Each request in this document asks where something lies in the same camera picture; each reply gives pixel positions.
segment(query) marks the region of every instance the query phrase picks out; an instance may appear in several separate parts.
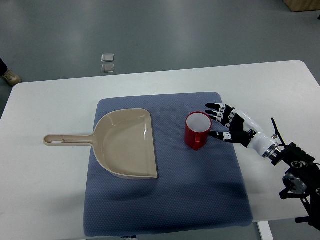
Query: person's shoe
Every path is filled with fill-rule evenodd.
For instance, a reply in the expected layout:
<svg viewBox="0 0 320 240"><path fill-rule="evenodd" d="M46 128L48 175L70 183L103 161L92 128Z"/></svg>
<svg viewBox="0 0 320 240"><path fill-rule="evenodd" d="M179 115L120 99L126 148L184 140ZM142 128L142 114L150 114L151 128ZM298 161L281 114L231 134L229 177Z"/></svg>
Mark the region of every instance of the person's shoe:
<svg viewBox="0 0 320 240"><path fill-rule="evenodd" d="M3 74L2 77L8 82L11 87L22 82L21 77L10 70L6 71L6 73Z"/></svg>

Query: red mug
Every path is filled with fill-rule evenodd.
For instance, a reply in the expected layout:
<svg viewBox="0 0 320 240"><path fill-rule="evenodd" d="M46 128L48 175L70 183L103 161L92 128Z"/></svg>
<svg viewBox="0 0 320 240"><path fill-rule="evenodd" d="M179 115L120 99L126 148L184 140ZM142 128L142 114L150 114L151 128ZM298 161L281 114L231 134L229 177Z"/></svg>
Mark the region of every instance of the red mug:
<svg viewBox="0 0 320 240"><path fill-rule="evenodd" d="M211 118L206 113L201 111L190 113L185 120L184 142L198 151L206 145L211 126Z"/></svg>

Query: blue cushion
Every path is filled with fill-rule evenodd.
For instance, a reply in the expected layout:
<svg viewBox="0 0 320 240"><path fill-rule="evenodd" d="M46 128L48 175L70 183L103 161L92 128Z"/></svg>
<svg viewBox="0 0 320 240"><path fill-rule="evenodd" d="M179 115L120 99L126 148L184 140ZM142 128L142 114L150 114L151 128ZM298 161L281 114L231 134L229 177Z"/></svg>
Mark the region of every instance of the blue cushion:
<svg viewBox="0 0 320 240"><path fill-rule="evenodd" d="M94 127L106 114L141 108L151 113L158 179L113 176L91 149L84 204L84 233L130 236L248 226L253 221L243 176L231 143L212 137L199 151L184 142L185 120L221 103L214 92L103 99ZM212 129L225 131L217 122Z"/></svg>

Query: black robotic mount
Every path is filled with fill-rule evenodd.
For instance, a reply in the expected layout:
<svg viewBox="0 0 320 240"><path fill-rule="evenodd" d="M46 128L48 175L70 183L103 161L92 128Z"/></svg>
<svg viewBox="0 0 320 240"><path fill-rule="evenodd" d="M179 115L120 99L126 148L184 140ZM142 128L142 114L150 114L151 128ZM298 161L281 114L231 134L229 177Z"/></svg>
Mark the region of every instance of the black robotic mount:
<svg viewBox="0 0 320 240"><path fill-rule="evenodd" d="M283 177L285 189L280 192L280 198L283 200L300 199L309 216L296 218L295 222L308 223L320 231L320 169L318 164L314 163L314 157L306 154L293 142L286 145L273 118L272 123L275 134L279 136L284 149L276 147L276 154L270 157L271 163L275 166L283 161L290 167Z"/></svg>

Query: mug handle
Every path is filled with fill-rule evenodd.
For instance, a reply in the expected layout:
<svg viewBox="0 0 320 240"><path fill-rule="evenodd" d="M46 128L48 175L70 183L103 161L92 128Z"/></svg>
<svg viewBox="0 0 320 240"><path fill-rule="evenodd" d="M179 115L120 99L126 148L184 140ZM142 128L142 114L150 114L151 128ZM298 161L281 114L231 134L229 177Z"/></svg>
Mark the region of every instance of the mug handle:
<svg viewBox="0 0 320 240"><path fill-rule="evenodd" d="M200 135L195 135L195 143L193 146L193 150L198 151L200 148Z"/></svg>

